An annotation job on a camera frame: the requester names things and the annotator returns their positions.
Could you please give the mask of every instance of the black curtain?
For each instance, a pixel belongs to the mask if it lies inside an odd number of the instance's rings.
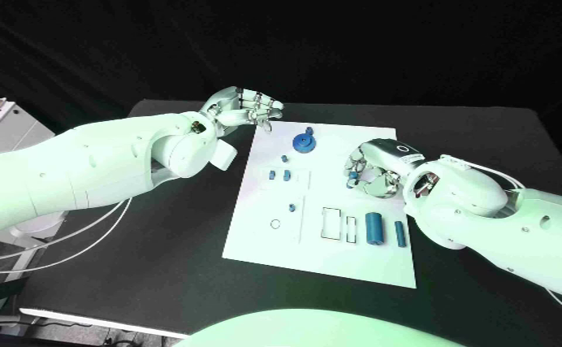
[[[561,0],[0,0],[0,95],[58,132],[229,85],[519,106],[561,143],[561,30]]]

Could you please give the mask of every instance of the table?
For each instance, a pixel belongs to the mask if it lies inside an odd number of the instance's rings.
[[[202,104],[146,100],[131,116],[196,111]],[[528,187],[561,193],[562,159],[528,109],[287,104],[284,119],[397,128],[398,139],[427,158],[451,154],[506,172]],[[441,248],[414,220],[418,289],[224,259],[252,137],[254,127],[245,126],[225,138],[239,151],[226,172],[208,165],[193,178],[140,195],[104,242],[32,275],[19,300],[23,311],[180,337],[241,314],[314,308],[388,320],[470,346],[559,345],[562,308],[545,289],[470,249]],[[74,211],[59,235],[107,209]],[[114,221],[52,247],[42,262],[79,251]]]

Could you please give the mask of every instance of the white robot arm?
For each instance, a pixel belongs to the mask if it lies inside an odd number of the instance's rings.
[[[437,244],[473,248],[507,272],[562,293],[562,197],[525,189],[507,176],[515,189],[503,190],[480,170],[503,176],[448,155],[428,162],[401,141],[376,139],[353,151],[345,175],[348,187],[373,197],[402,190],[404,211]]]
[[[237,150],[219,137],[242,124],[270,132],[283,108],[264,94],[229,87],[199,112],[88,124],[0,154],[0,229],[55,211],[111,205],[192,177],[208,162],[226,170]]]

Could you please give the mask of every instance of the robotic hand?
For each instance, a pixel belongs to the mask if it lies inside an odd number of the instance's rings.
[[[482,172],[515,186],[503,190]],[[448,155],[427,161],[399,141],[375,139],[353,151],[346,186],[373,197],[402,190],[404,211],[448,249],[473,248],[502,269],[562,293],[562,197]]]
[[[87,124],[0,154],[0,229],[56,211],[118,203],[192,177],[208,162],[226,170],[237,150],[221,137],[242,124],[270,132],[283,109],[262,93],[229,87],[199,112]]]

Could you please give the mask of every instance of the white equipment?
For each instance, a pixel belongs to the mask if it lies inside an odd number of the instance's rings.
[[[513,189],[482,172],[503,177]],[[562,197],[448,155],[428,162],[401,141],[375,139],[345,166],[348,187],[373,197],[402,190],[404,211],[430,239],[473,248],[502,269],[562,293]]]
[[[88,124],[0,154],[0,229],[56,211],[121,202],[192,177],[208,162],[226,170],[237,150],[219,137],[242,124],[270,132],[283,108],[261,93],[229,87],[199,112]]]

